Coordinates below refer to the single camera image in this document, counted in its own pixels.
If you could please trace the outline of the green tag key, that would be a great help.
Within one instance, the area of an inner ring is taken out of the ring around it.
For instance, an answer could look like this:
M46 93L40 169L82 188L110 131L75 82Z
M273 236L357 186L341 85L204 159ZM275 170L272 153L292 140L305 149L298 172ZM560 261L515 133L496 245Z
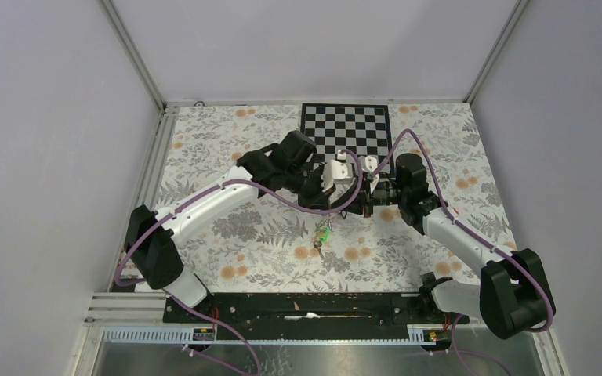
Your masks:
M323 258L322 247L323 247L324 243L327 241L329 234L330 234L330 229L327 226L323 226L323 227L317 229L314 234L314 239L313 239L312 245L313 245L314 249L317 251L317 254L321 259Z

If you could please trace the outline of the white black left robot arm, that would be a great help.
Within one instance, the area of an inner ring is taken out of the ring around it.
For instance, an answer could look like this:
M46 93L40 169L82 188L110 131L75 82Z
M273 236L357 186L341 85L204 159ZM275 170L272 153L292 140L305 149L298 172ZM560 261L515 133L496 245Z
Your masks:
M199 278L186 268L179 249L190 236L221 215L266 194L285 189L311 206L325 199L353 170L346 153L317 168L316 144L300 131L240 157L214 183L157 211L142 204L132 211L125 235L125 261L132 261L141 280L182 302L182 312L194 322L209 317L212 302Z

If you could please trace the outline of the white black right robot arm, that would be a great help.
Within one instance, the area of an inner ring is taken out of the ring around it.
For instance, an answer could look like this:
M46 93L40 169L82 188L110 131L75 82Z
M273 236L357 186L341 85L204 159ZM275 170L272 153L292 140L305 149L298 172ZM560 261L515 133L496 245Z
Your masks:
M359 166L344 157L329 161L321 173L323 191L350 186L332 206L367 216L376 206L395 205L408 226L453 252L479 278L477 284L451 277L423 283L418 311L425 321L458 313L481 320L501 339L551 324L556 306L536 252L497 245L460 221L438 191L430 190L429 171L419 155L399 155L392 174L377 172L376 162L375 157L361 158Z

